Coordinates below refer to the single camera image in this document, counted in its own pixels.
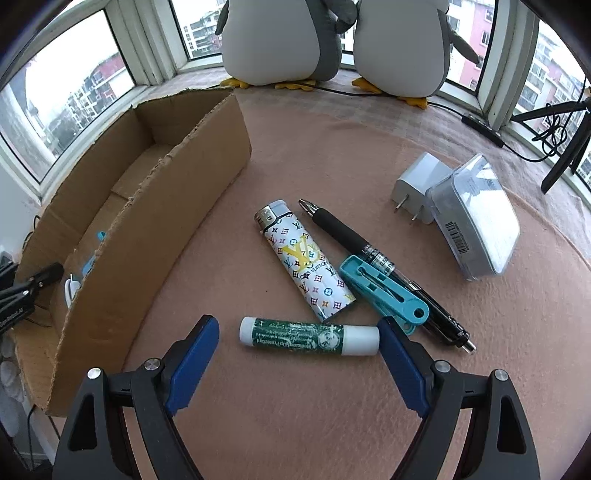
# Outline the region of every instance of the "stuffed animal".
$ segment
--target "stuffed animal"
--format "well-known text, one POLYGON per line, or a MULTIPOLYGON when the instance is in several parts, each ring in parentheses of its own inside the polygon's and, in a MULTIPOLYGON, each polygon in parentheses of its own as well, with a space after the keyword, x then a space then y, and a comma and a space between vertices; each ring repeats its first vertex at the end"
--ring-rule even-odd
POLYGON ((476 52, 447 22, 448 0, 359 0, 357 9, 353 55, 362 78, 353 85, 363 90, 383 90, 426 108, 426 97, 447 77, 450 45, 478 64, 476 52))
POLYGON ((352 0, 227 0, 216 34, 232 78, 222 85, 330 80, 342 56, 339 34, 356 20, 352 0))

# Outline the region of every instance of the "white charger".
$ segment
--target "white charger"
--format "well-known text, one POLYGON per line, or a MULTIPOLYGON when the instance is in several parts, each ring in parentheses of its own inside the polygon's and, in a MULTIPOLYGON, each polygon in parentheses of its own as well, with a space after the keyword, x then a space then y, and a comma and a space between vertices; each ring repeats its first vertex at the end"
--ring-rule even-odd
POLYGON ((423 153, 394 184, 390 198, 396 203, 396 210, 402 207, 413 214, 413 221, 418 218, 431 223, 434 219, 425 192, 451 174, 450 167, 430 153, 423 153))

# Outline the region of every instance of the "clear plastic case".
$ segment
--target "clear plastic case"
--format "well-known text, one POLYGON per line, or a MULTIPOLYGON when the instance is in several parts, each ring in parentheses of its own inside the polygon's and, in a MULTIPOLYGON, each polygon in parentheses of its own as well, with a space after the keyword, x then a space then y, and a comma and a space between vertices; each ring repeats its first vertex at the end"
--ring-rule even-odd
POLYGON ((502 275, 519 222, 488 160, 477 154, 426 196, 466 279, 502 275))

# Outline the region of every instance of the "pen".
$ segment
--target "pen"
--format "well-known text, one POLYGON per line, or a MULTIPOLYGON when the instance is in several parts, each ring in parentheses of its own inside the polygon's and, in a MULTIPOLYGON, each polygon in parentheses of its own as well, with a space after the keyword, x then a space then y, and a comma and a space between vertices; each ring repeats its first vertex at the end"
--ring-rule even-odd
POLYGON ((423 326, 446 345, 463 348, 466 352, 472 353, 476 345, 470 340, 468 331, 458 323, 446 310, 424 291, 416 282, 409 280, 405 275, 396 269, 388 257, 377 248, 373 247, 361 235, 351 230, 329 211, 309 202, 300 200, 300 206, 310 215, 312 221, 331 237, 337 240, 349 252, 357 255, 384 275, 389 276, 399 285, 420 298, 429 306, 429 317, 423 326))

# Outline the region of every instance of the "yellow foot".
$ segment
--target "yellow foot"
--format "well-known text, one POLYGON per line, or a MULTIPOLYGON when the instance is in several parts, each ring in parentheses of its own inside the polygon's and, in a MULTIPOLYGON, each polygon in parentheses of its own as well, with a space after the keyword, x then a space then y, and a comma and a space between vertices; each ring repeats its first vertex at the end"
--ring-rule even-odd
POLYGON ((233 77, 230 77, 226 80, 222 80, 220 82, 220 87, 249 88, 250 85, 247 82, 243 82, 242 80, 238 80, 233 77))
POLYGON ((403 102, 407 102, 410 106, 417 106, 422 108, 423 110, 427 109, 427 99, 426 98, 410 98, 410 97, 396 97, 398 100, 402 100, 403 102))
POLYGON ((369 83, 363 77, 353 80, 351 85, 361 88, 364 92, 382 93, 382 90, 377 88, 373 83, 369 83))
POLYGON ((302 85, 302 83, 305 83, 306 85, 312 85, 315 86, 316 85, 316 80, 302 80, 299 83, 290 83, 290 82, 284 82, 284 83, 276 83, 275 84, 275 88, 280 89, 280 88, 287 88, 289 90, 297 90, 297 89, 302 89, 305 92, 311 92, 312 90, 314 90, 312 87, 307 87, 306 85, 302 85))

